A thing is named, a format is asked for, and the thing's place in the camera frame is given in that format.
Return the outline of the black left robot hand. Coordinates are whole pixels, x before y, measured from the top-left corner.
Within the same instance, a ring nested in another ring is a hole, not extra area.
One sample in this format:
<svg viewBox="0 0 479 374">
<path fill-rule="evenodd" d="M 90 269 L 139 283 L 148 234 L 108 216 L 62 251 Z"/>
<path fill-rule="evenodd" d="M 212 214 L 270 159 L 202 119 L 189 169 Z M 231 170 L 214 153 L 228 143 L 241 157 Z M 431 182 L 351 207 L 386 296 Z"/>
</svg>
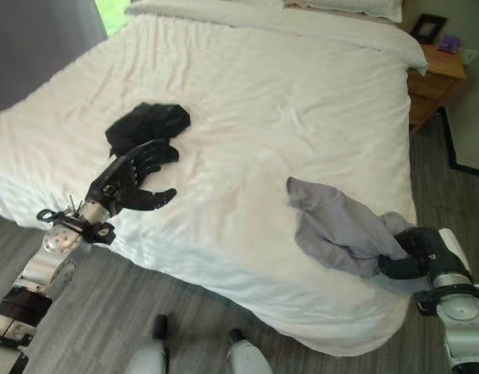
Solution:
<svg viewBox="0 0 479 374">
<path fill-rule="evenodd" d="M 136 146 L 113 162 L 90 184 L 86 200 L 99 203 L 114 217 L 123 209 L 151 211 L 167 205 L 177 195 L 174 188 L 163 192 L 141 189 L 146 177 L 163 164 L 177 162 L 178 151 L 163 139 Z"/>
</svg>

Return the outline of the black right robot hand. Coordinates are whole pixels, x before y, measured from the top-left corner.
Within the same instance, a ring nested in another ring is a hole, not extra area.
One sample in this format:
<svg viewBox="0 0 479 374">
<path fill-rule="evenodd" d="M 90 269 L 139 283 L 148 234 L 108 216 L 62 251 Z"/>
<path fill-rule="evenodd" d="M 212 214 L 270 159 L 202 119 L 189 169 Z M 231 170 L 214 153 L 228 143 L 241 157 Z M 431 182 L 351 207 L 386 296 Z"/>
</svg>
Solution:
<svg viewBox="0 0 479 374">
<path fill-rule="evenodd" d="M 436 228 L 410 228 L 394 237 L 407 253 L 403 259 L 380 256 L 381 273 L 397 280 L 427 276 L 433 283 L 437 278 L 456 274 L 472 281 L 467 267 L 457 254 L 452 252 Z"/>
</svg>

